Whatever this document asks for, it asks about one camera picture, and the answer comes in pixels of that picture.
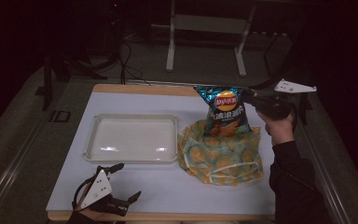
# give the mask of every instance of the wooden table edge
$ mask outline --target wooden table edge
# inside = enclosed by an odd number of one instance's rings
[[[92,92],[115,92],[129,94],[153,94],[153,95],[177,95],[177,96],[199,96],[189,86],[149,86],[149,85],[118,85],[118,84],[97,84]]]
[[[66,221],[72,211],[48,212],[52,221]],[[128,213],[125,217],[104,214],[100,221],[244,221],[244,220],[274,220],[273,215],[236,215],[236,214],[191,214],[191,213]]]

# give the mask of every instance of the lay's logo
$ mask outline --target lay's logo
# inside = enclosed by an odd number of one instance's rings
[[[235,95],[232,91],[222,91],[217,95],[214,100],[214,104],[219,110],[232,110],[237,104],[237,95]]]

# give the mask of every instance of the dark sleeve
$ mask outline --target dark sleeve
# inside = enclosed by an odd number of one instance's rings
[[[309,160],[301,159],[296,142],[272,148],[275,160],[269,185],[275,192],[275,218],[278,224],[333,223],[324,197],[315,187],[315,173]]]
[[[67,224],[97,224],[97,222],[81,213],[74,212],[69,218]]]

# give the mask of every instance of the plastic tray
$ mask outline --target plastic tray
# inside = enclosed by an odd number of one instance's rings
[[[177,159],[173,115],[101,114],[84,158],[92,163],[172,163]]]

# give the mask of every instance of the table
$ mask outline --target table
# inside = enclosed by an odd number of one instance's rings
[[[127,199],[138,190],[139,200],[125,217],[106,214],[102,220],[249,220],[272,219],[275,196],[269,188],[269,166],[273,163],[270,137],[264,122],[250,105],[245,105],[249,123],[263,127],[259,153],[265,176],[236,187],[202,184],[177,162],[172,164],[126,164],[110,175],[113,196]],[[55,188],[50,196],[48,217],[67,220],[77,187],[96,170],[86,161],[86,149],[94,116],[102,113],[173,114],[178,131],[205,119],[208,106],[191,87],[109,85],[94,87],[78,126]]]

